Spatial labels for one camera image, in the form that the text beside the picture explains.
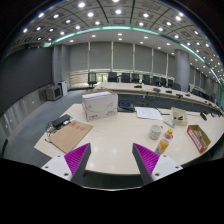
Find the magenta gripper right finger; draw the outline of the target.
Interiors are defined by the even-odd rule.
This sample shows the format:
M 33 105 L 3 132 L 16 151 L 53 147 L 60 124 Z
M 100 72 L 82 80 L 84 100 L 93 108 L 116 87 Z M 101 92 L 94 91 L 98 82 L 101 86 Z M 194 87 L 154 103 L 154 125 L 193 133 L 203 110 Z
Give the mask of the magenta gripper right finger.
M 159 160 L 159 155 L 137 143 L 133 144 L 132 153 L 140 171 L 143 184 L 148 185 L 152 183 L 152 172 Z

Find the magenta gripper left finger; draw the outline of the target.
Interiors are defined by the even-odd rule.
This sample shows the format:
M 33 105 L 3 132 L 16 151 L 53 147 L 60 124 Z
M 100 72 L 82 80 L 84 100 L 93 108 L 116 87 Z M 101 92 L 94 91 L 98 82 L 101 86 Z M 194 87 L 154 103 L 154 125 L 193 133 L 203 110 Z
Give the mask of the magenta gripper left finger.
M 80 185 L 85 167 L 91 154 L 91 144 L 87 143 L 74 149 L 64 156 L 65 161 L 72 173 L 71 182 Z

